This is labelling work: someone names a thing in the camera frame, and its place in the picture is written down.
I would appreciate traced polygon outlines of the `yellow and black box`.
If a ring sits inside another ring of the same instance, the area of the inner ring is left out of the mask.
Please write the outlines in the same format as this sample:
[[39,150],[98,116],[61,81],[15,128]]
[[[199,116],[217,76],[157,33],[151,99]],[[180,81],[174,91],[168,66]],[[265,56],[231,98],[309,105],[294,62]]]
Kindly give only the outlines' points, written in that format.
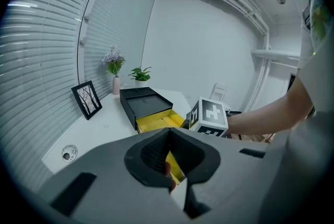
[[[120,102],[133,128],[140,134],[158,129],[181,127],[185,119],[172,108],[173,103],[149,87],[120,90]],[[158,172],[170,165],[172,179],[180,183],[184,173],[169,151],[168,135],[147,145],[140,153],[143,162]]]

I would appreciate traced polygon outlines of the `person's right forearm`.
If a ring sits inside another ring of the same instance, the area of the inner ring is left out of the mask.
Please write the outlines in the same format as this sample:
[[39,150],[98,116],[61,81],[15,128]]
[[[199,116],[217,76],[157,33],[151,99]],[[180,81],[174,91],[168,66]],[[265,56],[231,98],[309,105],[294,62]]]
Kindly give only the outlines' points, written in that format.
[[228,134],[265,135],[291,129],[305,119],[313,103],[299,76],[278,100],[255,111],[228,117]]

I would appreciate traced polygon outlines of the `white wall pipe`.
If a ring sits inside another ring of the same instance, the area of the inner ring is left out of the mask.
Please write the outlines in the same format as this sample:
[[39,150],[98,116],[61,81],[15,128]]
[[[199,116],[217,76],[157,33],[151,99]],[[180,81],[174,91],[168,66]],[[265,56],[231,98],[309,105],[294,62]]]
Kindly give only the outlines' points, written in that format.
[[286,52],[279,50],[251,50],[251,54],[258,58],[264,58],[267,60],[276,60],[276,61],[298,61],[300,56],[294,52]]

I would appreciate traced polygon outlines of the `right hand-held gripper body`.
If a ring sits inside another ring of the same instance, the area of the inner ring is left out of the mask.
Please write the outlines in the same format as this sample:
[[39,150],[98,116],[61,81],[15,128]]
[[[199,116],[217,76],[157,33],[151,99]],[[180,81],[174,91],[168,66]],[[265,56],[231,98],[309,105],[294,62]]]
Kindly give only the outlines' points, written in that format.
[[189,130],[223,137],[228,130],[225,106],[220,101],[199,97],[190,111]]

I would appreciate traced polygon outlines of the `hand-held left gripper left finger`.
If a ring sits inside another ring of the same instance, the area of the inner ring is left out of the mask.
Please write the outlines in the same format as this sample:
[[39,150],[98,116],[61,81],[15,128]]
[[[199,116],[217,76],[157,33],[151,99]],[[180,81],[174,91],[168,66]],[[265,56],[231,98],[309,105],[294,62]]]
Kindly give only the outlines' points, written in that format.
[[39,190],[52,224],[182,224],[164,166],[152,168],[168,129],[98,146],[60,170]]

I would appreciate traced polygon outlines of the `black picture frame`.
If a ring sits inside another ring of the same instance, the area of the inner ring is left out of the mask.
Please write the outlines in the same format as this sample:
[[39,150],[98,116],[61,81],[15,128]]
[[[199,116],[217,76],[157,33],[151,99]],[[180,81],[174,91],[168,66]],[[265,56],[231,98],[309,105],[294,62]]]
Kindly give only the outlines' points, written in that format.
[[101,102],[91,80],[72,87],[71,90],[86,120],[90,120],[102,109]]

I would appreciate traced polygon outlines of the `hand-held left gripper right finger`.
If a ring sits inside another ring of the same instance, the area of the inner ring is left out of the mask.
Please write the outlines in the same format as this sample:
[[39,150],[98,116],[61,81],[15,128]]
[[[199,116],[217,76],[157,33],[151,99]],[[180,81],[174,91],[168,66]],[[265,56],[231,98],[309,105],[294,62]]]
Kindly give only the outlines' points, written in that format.
[[187,177],[184,207],[169,210],[169,224],[265,224],[272,144],[169,129],[170,150]]

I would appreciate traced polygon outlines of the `grey flower print shirt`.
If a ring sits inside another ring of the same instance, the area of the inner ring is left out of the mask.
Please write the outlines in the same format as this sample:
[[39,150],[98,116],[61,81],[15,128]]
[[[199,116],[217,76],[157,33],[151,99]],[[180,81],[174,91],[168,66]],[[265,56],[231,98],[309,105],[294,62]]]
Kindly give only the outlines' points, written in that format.
[[303,11],[297,67],[315,110],[334,111],[334,16],[324,0],[308,0]]

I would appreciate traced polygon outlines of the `white window blinds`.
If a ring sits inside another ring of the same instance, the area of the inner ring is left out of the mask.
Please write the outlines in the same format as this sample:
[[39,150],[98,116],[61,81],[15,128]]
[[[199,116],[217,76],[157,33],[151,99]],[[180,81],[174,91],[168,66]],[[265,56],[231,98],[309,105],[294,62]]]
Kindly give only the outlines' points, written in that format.
[[11,0],[0,21],[0,153],[16,183],[33,192],[51,177],[42,159],[82,112],[79,75],[99,98],[112,91],[102,64],[112,47],[119,77],[141,65],[154,0]]

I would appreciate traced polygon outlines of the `pink vase with purple flowers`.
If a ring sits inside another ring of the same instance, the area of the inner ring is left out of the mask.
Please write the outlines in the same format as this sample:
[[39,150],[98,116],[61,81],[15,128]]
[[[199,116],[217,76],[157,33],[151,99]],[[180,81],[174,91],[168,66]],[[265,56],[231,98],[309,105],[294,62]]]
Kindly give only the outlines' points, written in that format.
[[107,71],[114,76],[112,84],[112,94],[114,95],[120,94],[121,80],[119,72],[124,63],[124,54],[114,45],[111,47],[109,53],[102,59],[102,64],[106,67]]

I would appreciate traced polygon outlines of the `green plant in white pot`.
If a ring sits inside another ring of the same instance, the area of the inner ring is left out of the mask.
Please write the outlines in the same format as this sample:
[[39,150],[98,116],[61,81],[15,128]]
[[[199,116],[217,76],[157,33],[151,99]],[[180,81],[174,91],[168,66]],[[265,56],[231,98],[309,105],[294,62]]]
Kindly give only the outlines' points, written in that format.
[[136,88],[143,88],[147,86],[148,80],[150,77],[150,69],[151,67],[147,67],[145,69],[141,69],[141,67],[134,68],[131,70],[129,76],[135,81]]

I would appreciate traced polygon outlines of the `small white side table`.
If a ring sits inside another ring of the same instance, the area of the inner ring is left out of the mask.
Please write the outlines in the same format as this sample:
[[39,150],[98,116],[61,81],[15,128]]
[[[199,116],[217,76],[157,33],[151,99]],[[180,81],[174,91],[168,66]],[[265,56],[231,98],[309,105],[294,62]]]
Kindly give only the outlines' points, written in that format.
[[210,99],[215,101],[223,101],[227,89],[228,89],[227,85],[218,82],[215,83],[210,95]]

